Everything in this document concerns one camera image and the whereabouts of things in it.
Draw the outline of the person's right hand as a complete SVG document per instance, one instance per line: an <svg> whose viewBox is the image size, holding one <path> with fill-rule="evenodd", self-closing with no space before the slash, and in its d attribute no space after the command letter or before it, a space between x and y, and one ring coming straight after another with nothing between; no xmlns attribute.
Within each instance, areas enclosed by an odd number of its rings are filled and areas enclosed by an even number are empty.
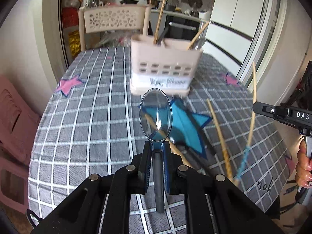
<svg viewBox="0 0 312 234"><path fill-rule="evenodd" d="M302 188L311 188L311 160L306 156L306 143L303 139L299 145L297 153L298 163L296 165L296 183Z"/></svg>

